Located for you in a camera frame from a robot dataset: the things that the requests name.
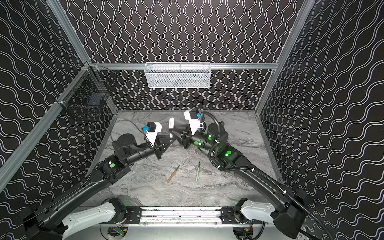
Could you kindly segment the white pen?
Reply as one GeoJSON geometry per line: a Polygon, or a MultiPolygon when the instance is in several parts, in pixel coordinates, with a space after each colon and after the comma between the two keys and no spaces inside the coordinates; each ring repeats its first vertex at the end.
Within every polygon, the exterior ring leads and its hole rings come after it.
{"type": "Polygon", "coordinates": [[[175,119],[174,119],[174,118],[170,118],[170,119],[169,119],[169,133],[170,133],[170,138],[173,137],[172,129],[174,128],[174,124],[175,124],[175,119]]]}

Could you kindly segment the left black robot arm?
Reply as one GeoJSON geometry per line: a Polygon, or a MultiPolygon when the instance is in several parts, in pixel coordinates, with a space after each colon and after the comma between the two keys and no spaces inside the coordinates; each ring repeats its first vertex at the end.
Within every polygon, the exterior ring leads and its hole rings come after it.
{"type": "Polygon", "coordinates": [[[74,210],[90,197],[106,189],[128,174],[134,163],[156,156],[158,159],[175,141],[167,135],[155,137],[153,144],[137,145],[132,134],[123,134],[112,143],[114,153],[99,162],[92,172],[51,202],[22,213],[22,226],[29,240],[64,240],[99,223],[125,223],[130,217],[117,198],[82,212],[74,210]]]}

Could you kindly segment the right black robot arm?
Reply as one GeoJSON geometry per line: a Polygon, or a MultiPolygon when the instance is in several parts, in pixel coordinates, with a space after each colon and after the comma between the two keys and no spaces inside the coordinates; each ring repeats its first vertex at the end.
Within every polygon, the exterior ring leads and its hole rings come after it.
{"type": "Polygon", "coordinates": [[[192,132],[189,125],[172,126],[169,132],[185,148],[191,145],[209,152],[215,168],[234,175],[261,193],[275,208],[270,214],[273,224],[285,236],[295,239],[304,234],[309,197],[304,190],[293,190],[257,168],[242,152],[228,143],[224,123],[211,123],[205,132],[192,132]]]}

